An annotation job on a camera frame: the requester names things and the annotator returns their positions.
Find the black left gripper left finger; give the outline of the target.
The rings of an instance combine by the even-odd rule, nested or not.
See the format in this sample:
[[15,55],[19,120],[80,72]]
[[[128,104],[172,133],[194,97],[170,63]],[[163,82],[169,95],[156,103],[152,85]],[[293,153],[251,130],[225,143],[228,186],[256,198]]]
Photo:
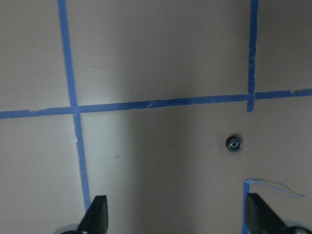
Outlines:
[[108,221],[107,196],[95,196],[80,222],[77,232],[79,234],[106,234],[108,231]]

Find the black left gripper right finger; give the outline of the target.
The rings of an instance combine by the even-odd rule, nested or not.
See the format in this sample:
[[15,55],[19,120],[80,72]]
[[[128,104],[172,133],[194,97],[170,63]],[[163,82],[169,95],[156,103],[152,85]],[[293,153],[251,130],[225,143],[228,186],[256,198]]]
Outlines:
[[248,193],[245,201],[245,224],[250,234],[287,234],[288,227],[256,193]]

